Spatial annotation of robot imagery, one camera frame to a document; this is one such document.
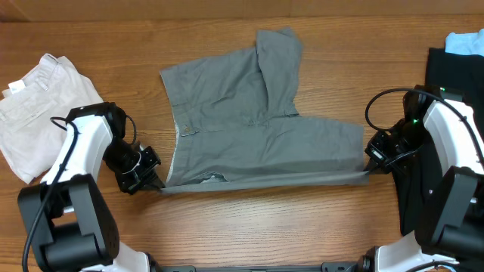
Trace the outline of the grey shorts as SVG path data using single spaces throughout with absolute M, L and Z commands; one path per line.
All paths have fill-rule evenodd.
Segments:
M 289 28 L 260 30 L 251 48 L 161 71 L 176 130 L 166 193 L 369 181 L 360 125 L 298 113 L 302 50 Z

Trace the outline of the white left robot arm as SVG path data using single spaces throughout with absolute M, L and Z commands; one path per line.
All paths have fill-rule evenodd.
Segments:
M 66 140 L 40 184 L 23 188 L 17 203 L 27 232 L 22 268 L 34 255 L 43 271 L 146 271 L 161 269 L 154 258 L 122 243 L 97 186 L 101 165 L 115 174 L 119 189 L 130 195 L 160 191 L 165 184 L 152 147 L 124 137 L 131 118 L 114 103 L 73 108 L 50 120 Z

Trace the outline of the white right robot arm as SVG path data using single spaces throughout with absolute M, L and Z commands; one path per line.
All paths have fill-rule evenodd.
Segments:
M 392 174 L 402 203 L 411 201 L 412 170 L 431 177 L 421 187 L 417 226 L 399 241 L 368 250 L 350 271 L 483 269 L 483 140 L 473 108 L 457 90 L 428 85 L 403 88 L 404 116 L 377 128 L 368 142 L 369 175 Z

